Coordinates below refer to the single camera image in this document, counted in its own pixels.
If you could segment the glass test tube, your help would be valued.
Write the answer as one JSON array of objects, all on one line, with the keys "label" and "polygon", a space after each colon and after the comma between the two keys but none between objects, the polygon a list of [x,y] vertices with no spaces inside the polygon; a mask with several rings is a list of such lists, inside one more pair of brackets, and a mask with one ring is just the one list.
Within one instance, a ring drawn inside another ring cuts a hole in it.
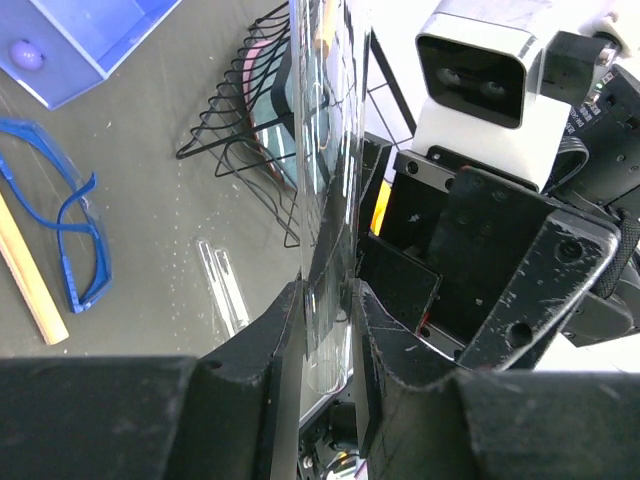
[{"label": "glass test tube", "polygon": [[209,241],[204,238],[198,238],[196,240],[196,248],[203,264],[208,289],[211,294],[213,324],[223,340],[226,341],[237,333],[234,312],[230,308],[226,288],[223,286],[219,276],[219,271],[214,261],[213,249]]},{"label": "glass test tube", "polygon": [[330,394],[351,362],[370,4],[293,1],[290,15],[305,370]]},{"label": "glass test tube", "polygon": [[221,272],[222,282],[226,289],[228,301],[233,310],[233,317],[236,323],[236,330],[242,330],[250,324],[251,318],[248,313],[237,277],[233,270],[230,257],[223,249],[215,249],[214,257]]}]

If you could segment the wooden stick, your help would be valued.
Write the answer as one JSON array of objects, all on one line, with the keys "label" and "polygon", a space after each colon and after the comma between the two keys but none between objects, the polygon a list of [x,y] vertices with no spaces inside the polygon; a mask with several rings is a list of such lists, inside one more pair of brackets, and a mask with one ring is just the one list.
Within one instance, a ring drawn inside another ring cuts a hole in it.
[{"label": "wooden stick", "polygon": [[4,198],[1,198],[1,254],[45,343],[56,345],[66,340],[67,327]]}]

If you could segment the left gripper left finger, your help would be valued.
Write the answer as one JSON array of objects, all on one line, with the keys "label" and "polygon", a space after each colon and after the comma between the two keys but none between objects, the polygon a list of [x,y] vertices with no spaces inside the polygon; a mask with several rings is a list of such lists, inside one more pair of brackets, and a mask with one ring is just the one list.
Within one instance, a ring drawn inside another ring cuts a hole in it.
[{"label": "left gripper left finger", "polygon": [[5,479],[292,479],[302,284],[200,357],[1,363]]}]

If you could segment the yellow ribbed bowl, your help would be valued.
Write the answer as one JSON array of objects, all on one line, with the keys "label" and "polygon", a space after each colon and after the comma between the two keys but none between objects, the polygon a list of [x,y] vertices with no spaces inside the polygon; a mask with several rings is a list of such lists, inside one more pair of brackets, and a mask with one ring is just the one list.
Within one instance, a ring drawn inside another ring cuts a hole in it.
[{"label": "yellow ribbed bowl", "polygon": [[376,200],[372,221],[370,224],[371,232],[378,236],[382,227],[384,215],[391,195],[391,184],[386,180],[382,180],[378,197]]}]

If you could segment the blue ceramic plate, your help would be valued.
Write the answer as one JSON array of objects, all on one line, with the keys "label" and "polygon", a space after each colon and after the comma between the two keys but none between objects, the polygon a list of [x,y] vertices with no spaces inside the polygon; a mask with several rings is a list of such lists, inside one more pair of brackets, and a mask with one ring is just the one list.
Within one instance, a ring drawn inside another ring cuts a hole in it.
[{"label": "blue ceramic plate", "polygon": [[293,74],[289,43],[260,40],[242,63],[242,90],[254,137],[274,177],[297,189],[293,113]]}]

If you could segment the blue safety glasses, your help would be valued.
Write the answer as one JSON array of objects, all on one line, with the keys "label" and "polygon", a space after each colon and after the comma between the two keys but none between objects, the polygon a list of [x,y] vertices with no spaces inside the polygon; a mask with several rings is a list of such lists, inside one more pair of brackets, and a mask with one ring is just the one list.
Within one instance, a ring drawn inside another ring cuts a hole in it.
[{"label": "blue safety glasses", "polygon": [[[19,139],[39,151],[70,189],[70,195],[57,210],[56,219],[48,220],[40,215],[27,200],[7,161],[1,161],[1,178],[7,182],[24,210],[40,225],[56,233],[67,303],[72,313],[82,313],[90,309],[104,296],[113,280],[107,233],[100,214],[89,198],[90,193],[98,186],[97,175],[92,173],[87,179],[83,179],[71,158],[61,149],[53,137],[35,121],[3,117],[1,132]],[[93,242],[94,276],[83,292],[77,288],[72,262],[64,243],[65,236],[71,233],[86,235]]]}]

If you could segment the purple drawer box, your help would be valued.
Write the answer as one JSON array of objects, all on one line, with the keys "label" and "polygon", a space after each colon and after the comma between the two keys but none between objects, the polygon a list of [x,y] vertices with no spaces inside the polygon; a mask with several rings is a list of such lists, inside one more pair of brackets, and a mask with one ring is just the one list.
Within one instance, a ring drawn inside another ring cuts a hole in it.
[{"label": "purple drawer box", "polygon": [[177,1],[1,3],[1,70],[49,110],[107,80]]}]

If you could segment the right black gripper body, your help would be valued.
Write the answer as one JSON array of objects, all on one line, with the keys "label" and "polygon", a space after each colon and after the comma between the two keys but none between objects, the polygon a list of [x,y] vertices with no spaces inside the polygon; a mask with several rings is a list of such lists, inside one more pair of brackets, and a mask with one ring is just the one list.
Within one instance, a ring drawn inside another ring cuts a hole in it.
[{"label": "right black gripper body", "polygon": [[577,347],[639,328],[639,223],[433,147],[401,151],[358,277],[416,336],[468,369],[530,368],[557,335]]}]

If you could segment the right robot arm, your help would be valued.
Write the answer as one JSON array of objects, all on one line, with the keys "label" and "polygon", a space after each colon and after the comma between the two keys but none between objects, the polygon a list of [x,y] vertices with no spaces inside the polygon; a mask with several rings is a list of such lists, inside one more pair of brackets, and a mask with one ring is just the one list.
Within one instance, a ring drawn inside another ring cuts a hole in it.
[{"label": "right robot arm", "polygon": [[439,13],[416,47],[427,98],[361,270],[401,357],[507,369],[636,334],[639,84],[613,38]]}]

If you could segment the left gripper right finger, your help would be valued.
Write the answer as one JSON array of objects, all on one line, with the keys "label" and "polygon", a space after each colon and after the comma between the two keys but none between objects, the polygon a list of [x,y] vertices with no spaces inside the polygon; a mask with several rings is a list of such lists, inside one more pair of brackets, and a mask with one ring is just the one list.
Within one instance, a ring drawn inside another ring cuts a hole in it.
[{"label": "left gripper right finger", "polygon": [[352,303],[358,446],[372,479],[635,479],[639,377],[467,371]]}]

